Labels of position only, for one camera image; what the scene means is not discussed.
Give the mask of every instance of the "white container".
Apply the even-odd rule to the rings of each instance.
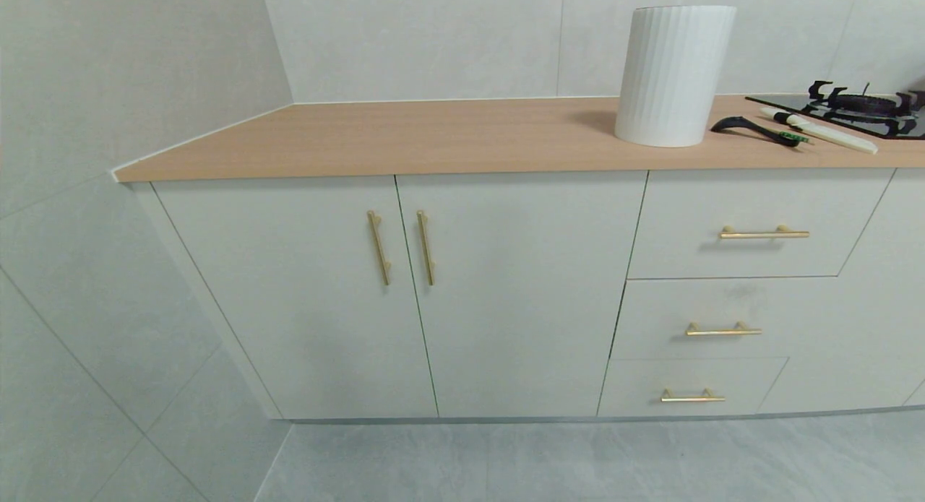
[[[633,12],[614,133],[651,147],[703,141],[736,19],[719,5]]]

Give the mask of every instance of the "kitchen cabinet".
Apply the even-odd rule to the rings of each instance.
[[[629,277],[835,276],[891,174],[652,172]]]
[[[644,182],[397,177],[440,416],[595,415]]]
[[[786,358],[614,360],[601,417],[754,413]]]
[[[394,177],[155,189],[283,417],[436,417]]]
[[[837,278],[630,280],[614,358],[776,358],[831,350]]]
[[[925,403],[925,170],[891,175],[153,186],[287,419],[684,417]],[[720,241],[728,212],[810,236]]]

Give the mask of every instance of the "countertop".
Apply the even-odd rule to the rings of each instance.
[[[707,132],[703,143],[681,149],[639,146],[614,136],[618,104],[618,98],[536,98],[291,105],[144,157],[113,175],[119,182],[142,182],[393,173],[925,167],[925,142],[876,139],[853,131],[876,143],[879,153],[869,155],[818,139],[789,149],[747,130]],[[743,115],[776,127],[757,115],[761,106],[743,96],[717,96],[710,124]]]

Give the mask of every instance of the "gold bar handle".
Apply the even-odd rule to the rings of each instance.
[[[777,226],[777,230],[765,233],[741,233],[733,229],[733,226],[724,225],[723,231],[720,231],[720,238],[729,240],[732,238],[809,238],[809,231],[793,231],[785,225]]]
[[[717,396],[710,388],[704,388],[702,396],[694,397],[675,397],[668,388],[665,388],[665,391],[661,393],[661,402],[663,403],[720,403],[723,401],[726,401],[726,398]]]
[[[687,330],[684,331],[684,335],[759,335],[761,334],[761,329],[750,329],[749,325],[744,324],[742,321],[736,322],[736,327],[731,329],[701,329],[700,325],[695,324],[691,321],[690,325],[687,325]]]
[[[372,209],[366,212],[366,216],[369,219],[369,229],[373,232],[373,242],[376,243],[376,256],[379,257],[379,267],[382,269],[382,281],[388,285],[392,262],[386,260],[386,252],[382,250],[382,238],[379,237],[379,223],[382,222],[382,217],[376,215]]]
[[[423,249],[423,262],[427,267],[427,282],[430,285],[434,284],[434,261],[430,259],[430,245],[427,244],[427,215],[423,214],[423,210],[417,210],[417,225],[421,229],[421,248]]]

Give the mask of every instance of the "black stovetop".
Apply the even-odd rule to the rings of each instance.
[[[925,140],[925,92],[911,92],[892,96],[858,96],[839,95],[843,88],[835,88],[829,96],[820,94],[823,84],[830,82],[818,81],[809,88],[808,95],[800,94],[767,94],[764,96],[749,96],[747,100],[757,101],[779,109],[792,111],[828,123],[840,124],[865,134],[881,137],[881,139],[918,139]],[[878,101],[883,108],[886,104],[889,111],[865,111],[842,108],[839,103],[845,100]]]

